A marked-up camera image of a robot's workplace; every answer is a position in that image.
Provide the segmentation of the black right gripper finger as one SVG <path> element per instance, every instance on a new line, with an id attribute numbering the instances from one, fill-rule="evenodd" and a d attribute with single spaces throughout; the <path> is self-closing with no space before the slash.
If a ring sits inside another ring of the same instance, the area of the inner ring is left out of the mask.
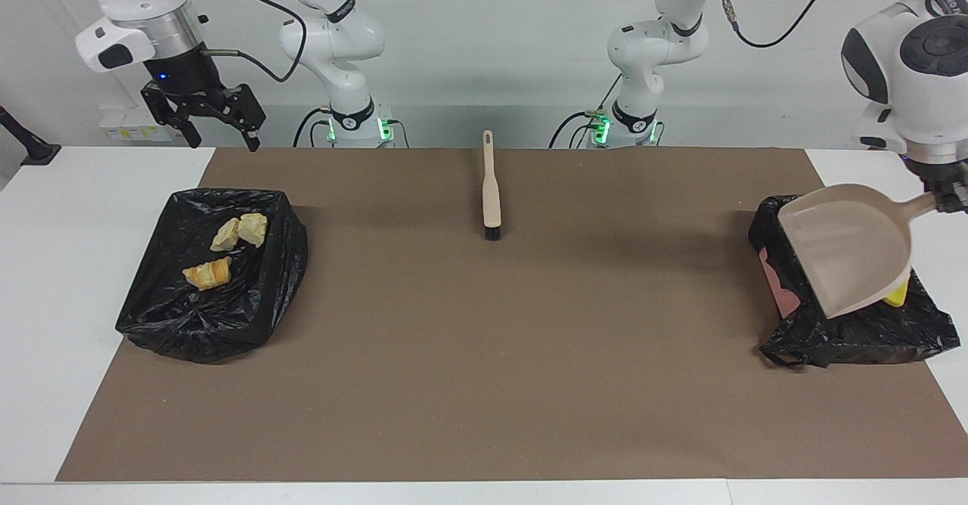
<path id="1" fill-rule="evenodd" d="M 231 107 L 231 125 L 240 132 L 248 151 L 255 153 L 260 148 L 259 130 L 266 115 L 260 107 Z"/>
<path id="2" fill-rule="evenodd" d="M 159 106 L 154 111 L 154 118 L 159 125 L 176 130 L 191 149 L 197 149 L 203 143 L 197 127 L 191 122 L 190 113 L 184 107 L 172 109 L 170 106 Z"/>

